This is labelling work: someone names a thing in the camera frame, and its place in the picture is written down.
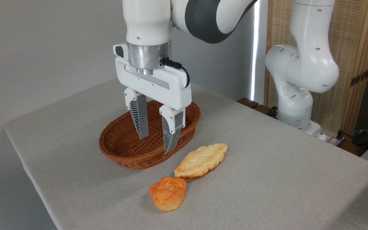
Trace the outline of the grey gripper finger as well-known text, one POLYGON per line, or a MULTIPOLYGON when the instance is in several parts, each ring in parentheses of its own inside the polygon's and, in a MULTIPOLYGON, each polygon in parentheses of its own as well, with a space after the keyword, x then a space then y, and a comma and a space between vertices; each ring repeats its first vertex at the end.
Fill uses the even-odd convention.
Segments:
POLYGON ((162 115, 163 140, 165 155, 167 155, 178 144, 181 130, 185 127, 185 109, 174 110, 167 105, 162 105, 159 112, 162 115))
POLYGON ((149 135, 146 96, 131 88, 127 88, 124 94, 126 107, 131 113, 138 136, 144 139, 149 135))

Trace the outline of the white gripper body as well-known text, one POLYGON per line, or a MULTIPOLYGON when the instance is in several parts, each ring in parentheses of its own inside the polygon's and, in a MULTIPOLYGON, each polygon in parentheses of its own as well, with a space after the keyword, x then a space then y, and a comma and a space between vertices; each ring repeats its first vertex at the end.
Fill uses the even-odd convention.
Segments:
POLYGON ((191 87, 182 70, 165 66, 152 75, 138 73, 128 61, 127 45, 114 45, 115 64, 120 83, 175 110, 181 110, 192 102, 191 87))

